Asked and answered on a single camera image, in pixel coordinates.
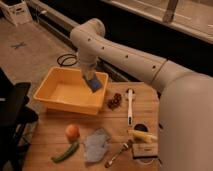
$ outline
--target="black chair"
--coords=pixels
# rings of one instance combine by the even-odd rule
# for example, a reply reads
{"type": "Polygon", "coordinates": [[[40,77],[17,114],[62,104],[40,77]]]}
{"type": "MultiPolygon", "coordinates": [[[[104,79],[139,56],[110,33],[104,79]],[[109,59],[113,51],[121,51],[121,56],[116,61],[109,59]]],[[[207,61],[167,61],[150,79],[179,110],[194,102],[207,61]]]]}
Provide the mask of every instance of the black chair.
{"type": "Polygon", "coordinates": [[[29,82],[12,84],[0,68],[0,171],[10,161],[15,171],[21,171],[20,154],[27,151],[29,143],[19,146],[28,123],[38,120],[38,115],[26,107],[29,82]]]}

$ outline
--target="wooden table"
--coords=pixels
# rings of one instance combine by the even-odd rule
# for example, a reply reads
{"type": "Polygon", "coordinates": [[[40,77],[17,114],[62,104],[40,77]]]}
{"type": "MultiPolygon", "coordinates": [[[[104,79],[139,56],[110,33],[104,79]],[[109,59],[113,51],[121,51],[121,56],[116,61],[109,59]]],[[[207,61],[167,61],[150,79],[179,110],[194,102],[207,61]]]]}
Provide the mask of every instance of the wooden table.
{"type": "Polygon", "coordinates": [[[76,114],[56,110],[47,110],[40,114],[39,123],[33,135],[30,149],[27,153],[23,170],[25,171],[157,171],[157,162],[151,165],[142,165],[132,159],[131,150],[124,152],[108,169],[104,164],[124,142],[132,138],[128,136],[127,109],[128,101],[125,92],[133,88],[136,99],[133,101],[133,127],[137,123],[145,124],[149,131],[157,135],[158,98],[156,92],[144,83],[109,83],[103,108],[96,116],[76,114]],[[114,93],[122,94],[121,106],[113,111],[107,107],[107,100],[113,98],[114,93]],[[70,145],[64,135],[68,124],[78,124],[80,128],[80,148],[65,161],[55,164],[52,156],[63,153],[70,145]],[[99,163],[88,164],[84,161],[83,141],[96,129],[104,128],[110,135],[109,150],[99,163]]]}

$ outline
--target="green vegetable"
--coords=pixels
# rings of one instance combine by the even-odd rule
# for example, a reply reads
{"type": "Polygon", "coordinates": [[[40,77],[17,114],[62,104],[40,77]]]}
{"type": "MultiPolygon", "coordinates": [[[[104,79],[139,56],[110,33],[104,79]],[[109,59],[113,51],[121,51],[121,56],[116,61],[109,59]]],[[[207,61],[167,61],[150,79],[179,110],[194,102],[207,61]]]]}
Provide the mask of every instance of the green vegetable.
{"type": "Polygon", "coordinates": [[[54,163],[59,163],[65,159],[67,159],[72,154],[74,154],[76,152],[76,150],[78,149],[78,147],[79,147],[79,142],[75,141],[71,144],[71,146],[67,149],[66,152],[64,152],[62,155],[60,155],[58,157],[51,157],[51,160],[54,163]]]}

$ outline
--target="tiled floor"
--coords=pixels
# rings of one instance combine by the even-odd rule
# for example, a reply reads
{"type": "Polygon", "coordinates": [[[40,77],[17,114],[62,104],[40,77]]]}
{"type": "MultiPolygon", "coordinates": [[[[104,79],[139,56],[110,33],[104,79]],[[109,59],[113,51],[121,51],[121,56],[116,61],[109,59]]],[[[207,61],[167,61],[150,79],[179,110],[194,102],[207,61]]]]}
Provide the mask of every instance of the tiled floor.
{"type": "MultiPolygon", "coordinates": [[[[37,113],[45,109],[32,96],[47,71],[58,66],[57,58],[65,53],[73,53],[73,50],[39,24],[32,21],[15,27],[0,18],[0,67],[13,83],[31,82],[29,106],[37,113]]],[[[33,131],[34,126],[30,125],[27,131],[33,131]]],[[[4,171],[10,170],[7,164],[4,171]]]]}

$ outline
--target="wire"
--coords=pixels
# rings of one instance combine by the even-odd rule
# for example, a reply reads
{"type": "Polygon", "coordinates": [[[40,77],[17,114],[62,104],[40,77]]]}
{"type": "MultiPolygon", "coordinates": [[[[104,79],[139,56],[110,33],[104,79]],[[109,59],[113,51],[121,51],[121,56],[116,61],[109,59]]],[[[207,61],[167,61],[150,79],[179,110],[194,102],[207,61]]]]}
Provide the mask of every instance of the wire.
{"type": "Polygon", "coordinates": [[[74,55],[74,54],[71,54],[71,53],[61,55],[61,56],[59,56],[58,59],[57,59],[57,63],[60,65],[60,67],[62,67],[62,66],[73,66],[73,65],[75,65],[77,62],[78,62],[77,56],[74,55]],[[66,64],[65,62],[66,62],[67,60],[70,60],[70,59],[72,59],[72,61],[73,61],[73,60],[74,60],[74,61],[73,61],[72,63],[70,63],[70,64],[66,64]]]}

